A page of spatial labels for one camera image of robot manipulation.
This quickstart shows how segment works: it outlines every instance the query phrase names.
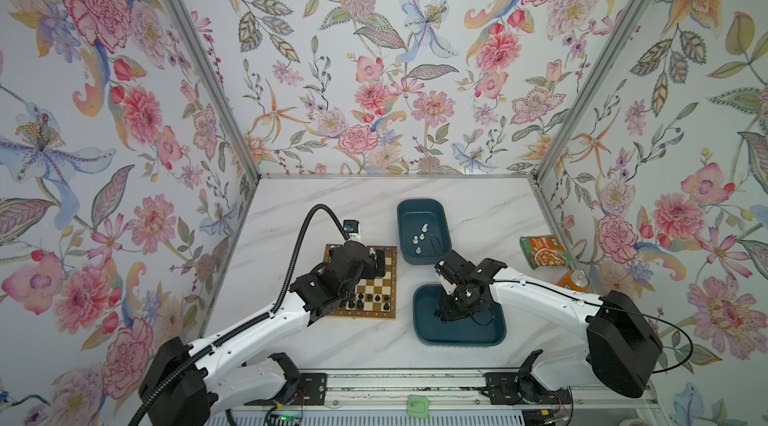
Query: wallpaper panel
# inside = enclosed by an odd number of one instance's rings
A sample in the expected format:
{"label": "wallpaper panel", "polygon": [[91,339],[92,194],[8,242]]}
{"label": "wallpaper panel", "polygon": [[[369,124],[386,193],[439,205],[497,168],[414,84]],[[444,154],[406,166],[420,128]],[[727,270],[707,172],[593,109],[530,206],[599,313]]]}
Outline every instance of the wallpaper panel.
{"label": "wallpaper panel", "polygon": [[[544,189],[593,285],[693,339],[652,377],[672,424],[768,422],[768,11],[655,0]],[[684,335],[651,321],[685,359]]]}
{"label": "wallpaper panel", "polygon": [[253,185],[160,0],[0,0],[0,424],[126,424]]}
{"label": "wallpaper panel", "polygon": [[401,175],[531,171],[628,0],[185,1],[260,171]]}

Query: wall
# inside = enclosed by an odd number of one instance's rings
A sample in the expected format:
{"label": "wall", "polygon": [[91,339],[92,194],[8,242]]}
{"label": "wall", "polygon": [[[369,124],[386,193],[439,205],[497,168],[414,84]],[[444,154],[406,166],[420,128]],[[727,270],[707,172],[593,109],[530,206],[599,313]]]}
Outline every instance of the wall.
{"label": "wall", "polygon": [[126,424],[210,310],[254,185],[166,11],[0,0],[2,424]]}
{"label": "wall", "polygon": [[185,0],[260,171],[530,172],[628,0]]}
{"label": "wall", "polygon": [[[690,335],[656,374],[674,424],[768,421],[768,11],[655,0],[544,183],[582,267]],[[690,346],[652,321],[666,349]]]}

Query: white marble table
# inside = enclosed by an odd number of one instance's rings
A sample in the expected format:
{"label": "white marble table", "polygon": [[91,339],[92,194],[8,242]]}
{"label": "white marble table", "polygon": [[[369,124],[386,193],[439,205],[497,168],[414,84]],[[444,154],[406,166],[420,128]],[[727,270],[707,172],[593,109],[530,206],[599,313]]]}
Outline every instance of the white marble table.
{"label": "white marble table", "polygon": [[[519,366],[534,349],[557,350],[577,341],[560,327],[505,307],[507,335],[497,346],[421,343],[413,329],[413,293],[437,277],[433,267],[409,265],[399,254],[396,208],[411,198],[442,203],[453,248],[475,264],[494,258],[550,282],[564,273],[564,267],[531,271],[524,259],[520,236],[549,233],[525,179],[267,179],[259,183],[206,331],[219,331],[274,300],[301,222],[322,202],[341,221],[360,221],[363,243],[398,246],[397,319],[324,317],[262,356],[285,352],[299,368],[500,368]],[[322,261],[327,243],[340,240],[329,216],[318,211],[294,277]]]}

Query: tin can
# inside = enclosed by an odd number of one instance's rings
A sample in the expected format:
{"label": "tin can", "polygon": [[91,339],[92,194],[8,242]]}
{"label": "tin can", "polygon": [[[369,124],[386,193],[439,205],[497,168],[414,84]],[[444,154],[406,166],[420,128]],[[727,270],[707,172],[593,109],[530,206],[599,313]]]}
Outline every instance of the tin can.
{"label": "tin can", "polygon": [[572,289],[574,291],[584,292],[589,289],[589,277],[581,269],[566,271],[560,281],[557,282],[560,287]]}

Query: green object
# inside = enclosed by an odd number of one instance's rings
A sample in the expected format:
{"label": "green object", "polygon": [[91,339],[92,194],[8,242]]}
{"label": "green object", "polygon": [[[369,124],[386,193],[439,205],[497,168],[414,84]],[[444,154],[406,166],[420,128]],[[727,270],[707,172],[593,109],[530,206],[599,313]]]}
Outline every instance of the green object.
{"label": "green object", "polygon": [[408,416],[429,419],[429,400],[424,396],[408,396]]}

